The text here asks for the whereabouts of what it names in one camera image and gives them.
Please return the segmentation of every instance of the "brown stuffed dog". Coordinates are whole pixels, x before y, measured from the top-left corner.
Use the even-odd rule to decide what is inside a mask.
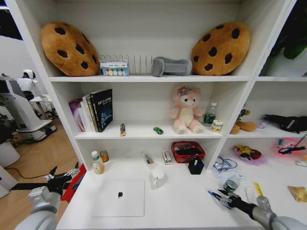
[[[250,44],[250,31],[240,22],[218,25],[192,49],[193,71],[198,75],[224,75],[241,64]]]
[[[257,124],[255,122],[243,122],[241,121],[241,117],[245,115],[249,115],[250,110],[248,109],[242,109],[234,126],[232,127],[230,133],[231,134],[237,134],[239,133],[240,129],[247,131],[247,132],[253,132],[257,129]]]
[[[41,42],[47,58],[67,76],[93,76],[98,72],[98,55],[76,27],[62,22],[48,23],[41,31]]]

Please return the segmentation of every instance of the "can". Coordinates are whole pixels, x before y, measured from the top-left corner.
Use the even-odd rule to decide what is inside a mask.
[[[223,123],[221,120],[214,120],[211,125],[211,131],[213,133],[219,133],[221,131],[222,125]]]
[[[100,151],[100,157],[103,162],[107,162],[109,160],[109,155],[106,150]]]

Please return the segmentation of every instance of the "red plastic basket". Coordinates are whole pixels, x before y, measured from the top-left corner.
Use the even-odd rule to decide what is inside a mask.
[[[196,149],[198,149],[201,154],[194,154],[194,155],[178,155],[175,151],[175,147],[181,149],[185,149],[186,147],[194,146]],[[199,157],[203,158],[205,156],[205,151],[202,149],[202,147],[199,145],[199,143],[195,141],[178,141],[172,143],[172,152],[174,155],[174,158],[177,163],[188,163],[191,157]]]

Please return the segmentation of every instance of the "book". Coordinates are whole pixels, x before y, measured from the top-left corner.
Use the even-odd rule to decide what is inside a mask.
[[[91,118],[92,118],[94,130],[95,130],[96,133],[98,133],[98,127],[97,127],[97,123],[96,123],[96,120],[95,120],[95,115],[94,115],[94,111],[93,111],[93,107],[92,107],[92,103],[91,103],[91,97],[87,96],[86,101],[87,101],[88,109],[89,109],[89,112],[90,112],[90,115],[91,115]]]
[[[79,114],[80,114],[82,123],[84,125],[84,129],[86,132],[92,132],[92,128],[91,128],[90,121],[88,119],[88,116],[87,116],[87,113],[84,107],[83,100],[80,102],[80,105],[81,105],[81,108],[78,108],[78,110],[79,110]]]
[[[86,115],[89,119],[89,122],[90,122],[90,126],[91,126],[91,129],[92,129],[92,132],[96,132],[95,131],[95,127],[94,127],[94,124],[93,124],[93,120],[92,120],[92,116],[91,116],[91,113],[90,113],[90,110],[89,110],[89,107],[88,107],[88,104],[87,104],[87,97],[89,97],[90,95],[85,95],[82,100],[83,100],[83,103],[84,103],[84,107],[85,107],[85,111],[86,111]]]
[[[90,97],[98,132],[102,132],[113,121],[112,89],[92,92]]]
[[[81,108],[81,105],[80,105],[81,101],[82,99],[73,100],[69,102],[69,107],[71,108],[72,116],[76,122],[79,132],[85,132],[85,129],[84,129],[84,126],[83,126],[83,123],[82,123],[82,120],[79,114],[79,110],[78,110],[78,108]]]

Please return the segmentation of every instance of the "white cup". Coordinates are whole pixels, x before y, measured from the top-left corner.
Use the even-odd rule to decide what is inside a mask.
[[[162,187],[166,182],[165,173],[161,169],[153,169],[150,179],[154,189]]]

